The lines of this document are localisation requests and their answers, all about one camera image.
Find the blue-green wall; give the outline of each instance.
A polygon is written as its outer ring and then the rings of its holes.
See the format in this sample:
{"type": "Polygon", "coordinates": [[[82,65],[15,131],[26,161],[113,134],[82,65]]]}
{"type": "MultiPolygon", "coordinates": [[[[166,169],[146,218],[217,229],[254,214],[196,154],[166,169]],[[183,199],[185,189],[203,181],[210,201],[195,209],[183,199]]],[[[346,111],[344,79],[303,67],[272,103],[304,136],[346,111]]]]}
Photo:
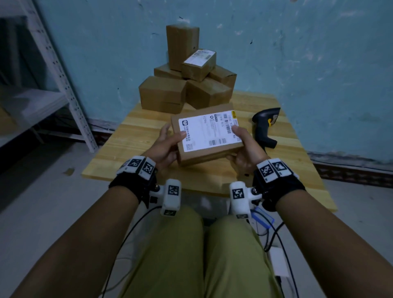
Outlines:
{"type": "Polygon", "coordinates": [[[182,21],[236,89],[277,96],[306,150],[393,160],[392,1],[36,3],[89,118],[125,117],[167,60],[165,26],[182,21]]]}

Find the black wrist strap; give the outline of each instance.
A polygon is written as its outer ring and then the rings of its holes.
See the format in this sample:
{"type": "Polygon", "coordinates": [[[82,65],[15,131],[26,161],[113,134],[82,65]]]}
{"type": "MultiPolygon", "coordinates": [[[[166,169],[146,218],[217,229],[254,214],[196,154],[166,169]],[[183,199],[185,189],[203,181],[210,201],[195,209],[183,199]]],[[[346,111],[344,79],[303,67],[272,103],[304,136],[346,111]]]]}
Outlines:
{"type": "Polygon", "coordinates": [[[287,193],[297,189],[305,190],[294,172],[278,158],[266,160],[257,167],[253,186],[262,194],[262,206],[267,211],[276,211],[275,205],[287,193]]]}
{"type": "Polygon", "coordinates": [[[157,184],[156,173],[154,161],[144,156],[134,156],[120,167],[109,188],[124,186],[132,191],[139,203],[144,202],[149,208],[149,192],[157,184]]]}

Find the wooden tabletop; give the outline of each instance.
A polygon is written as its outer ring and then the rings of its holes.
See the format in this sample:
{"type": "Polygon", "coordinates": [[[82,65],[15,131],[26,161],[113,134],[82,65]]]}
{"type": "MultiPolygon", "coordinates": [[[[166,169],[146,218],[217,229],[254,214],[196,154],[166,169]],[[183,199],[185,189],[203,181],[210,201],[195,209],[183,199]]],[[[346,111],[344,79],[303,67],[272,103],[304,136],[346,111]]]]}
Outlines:
{"type": "MultiPolygon", "coordinates": [[[[232,99],[239,125],[252,131],[252,116],[261,110],[279,107],[272,95],[235,91],[232,99]]],[[[183,112],[194,110],[185,104],[183,112]]],[[[127,115],[118,129],[98,151],[83,171],[85,178],[111,181],[119,167],[130,157],[146,151],[158,138],[161,127],[170,122],[171,114],[142,110],[138,103],[127,115]]],[[[281,158],[300,176],[307,191],[331,211],[337,211],[334,201],[325,189],[322,179],[312,164],[296,133],[281,109],[276,123],[269,128],[269,137],[277,140],[275,149],[266,148],[271,158],[281,158]]],[[[237,178],[236,171],[224,158],[188,167],[179,167],[175,162],[170,168],[160,171],[160,184],[168,178],[178,179],[182,188],[210,195],[228,197],[229,184],[237,178]]],[[[246,183],[250,186],[251,177],[246,183]]]]}

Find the forearm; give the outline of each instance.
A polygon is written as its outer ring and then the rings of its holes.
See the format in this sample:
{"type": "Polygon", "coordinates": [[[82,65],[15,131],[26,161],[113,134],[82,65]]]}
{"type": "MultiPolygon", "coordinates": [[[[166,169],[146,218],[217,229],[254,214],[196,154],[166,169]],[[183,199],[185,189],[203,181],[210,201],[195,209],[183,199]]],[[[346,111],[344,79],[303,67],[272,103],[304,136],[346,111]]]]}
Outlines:
{"type": "Polygon", "coordinates": [[[38,260],[12,297],[98,297],[138,207],[110,188],[38,260]]]}
{"type": "Polygon", "coordinates": [[[327,296],[393,297],[393,267],[311,195],[293,191],[276,209],[327,296]]]}

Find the leg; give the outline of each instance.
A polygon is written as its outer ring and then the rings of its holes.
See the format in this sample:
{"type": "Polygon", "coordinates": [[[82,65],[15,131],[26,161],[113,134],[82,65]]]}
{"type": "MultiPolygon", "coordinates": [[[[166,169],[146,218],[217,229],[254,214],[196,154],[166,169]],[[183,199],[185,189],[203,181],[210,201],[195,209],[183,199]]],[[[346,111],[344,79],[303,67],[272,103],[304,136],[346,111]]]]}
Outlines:
{"type": "Polygon", "coordinates": [[[229,215],[205,235],[205,296],[281,297],[259,238],[245,221],[229,215]]]}
{"type": "Polygon", "coordinates": [[[161,220],[119,297],[203,297],[202,218],[182,206],[161,220]]]}

